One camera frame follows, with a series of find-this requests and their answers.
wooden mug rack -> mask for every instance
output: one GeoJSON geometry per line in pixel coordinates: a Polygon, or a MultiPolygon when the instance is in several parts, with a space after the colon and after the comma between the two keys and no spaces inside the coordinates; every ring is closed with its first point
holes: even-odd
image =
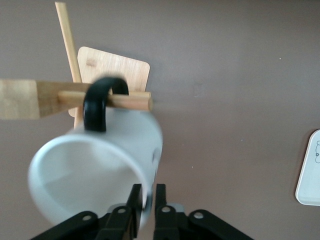
{"type": "Polygon", "coordinates": [[[66,4],[55,6],[73,82],[0,79],[0,119],[39,119],[69,110],[77,126],[86,91],[104,76],[125,79],[129,89],[129,95],[109,95],[109,107],[150,111],[151,93],[145,92],[149,64],[89,47],[81,47],[76,56],[66,4]]]}

gray table surface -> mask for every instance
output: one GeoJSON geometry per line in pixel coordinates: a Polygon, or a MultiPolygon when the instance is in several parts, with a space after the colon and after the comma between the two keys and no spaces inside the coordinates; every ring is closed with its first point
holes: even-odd
{"type": "MultiPolygon", "coordinates": [[[[187,213],[206,209],[256,240],[319,239],[320,208],[295,190],[320,128],[320,2],[67,0],[77,48],[148,62],[163,131],[156,177],[187,213]]],[[[0,78],[71,82],[54,1],[0,0],[0,78]]],[[[51,227],[30,160],[73,126],[62,113],[0,120],[0,239],[51,227]]],[[[154,216],[138,239],[152,239],[154,216]]]]}

cartoon drawing on tray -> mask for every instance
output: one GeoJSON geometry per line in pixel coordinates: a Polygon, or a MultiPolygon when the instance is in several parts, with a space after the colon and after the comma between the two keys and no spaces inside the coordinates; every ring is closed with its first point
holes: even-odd
{"type": "Polygon", "coordinates": [[[315,162],[317,164],[320,164],[320,157],[319,157],[319,152],[320,152],[320,141],[316,142],[316,147],[315,147],[315,162]]]}

black mug handle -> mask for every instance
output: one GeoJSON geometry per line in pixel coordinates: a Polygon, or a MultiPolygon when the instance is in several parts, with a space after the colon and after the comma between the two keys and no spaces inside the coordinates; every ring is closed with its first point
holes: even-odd
{"type": "Polygon", "coordinates": [[[83,101],[84,129],[95,132],[106,131],[106,106],[108,93],[129,95],[126,81],[118,77],[104,77],[95,81],[85,94],[83,101]]]}

white tray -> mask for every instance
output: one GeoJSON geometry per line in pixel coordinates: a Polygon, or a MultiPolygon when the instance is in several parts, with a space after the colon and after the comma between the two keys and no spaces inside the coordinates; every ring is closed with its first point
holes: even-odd
{"type": "Polygon", "coordinates": [[[320,206],[320,129],[310,137],[295,197],[301,204],[320,206]]]}

